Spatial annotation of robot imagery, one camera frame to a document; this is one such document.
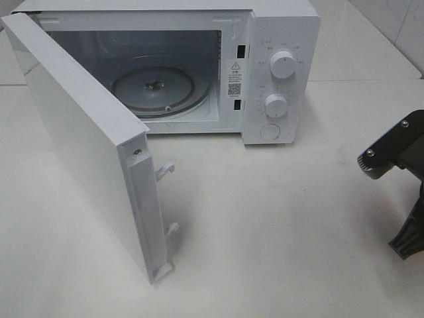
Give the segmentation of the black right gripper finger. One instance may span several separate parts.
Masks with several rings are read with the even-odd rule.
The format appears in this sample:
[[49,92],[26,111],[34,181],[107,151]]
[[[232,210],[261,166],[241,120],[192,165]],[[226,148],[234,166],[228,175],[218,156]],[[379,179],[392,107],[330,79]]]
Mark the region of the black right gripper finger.
[[423,251],[423,200],[418,199],[400,232],[389,245],[405,260]]

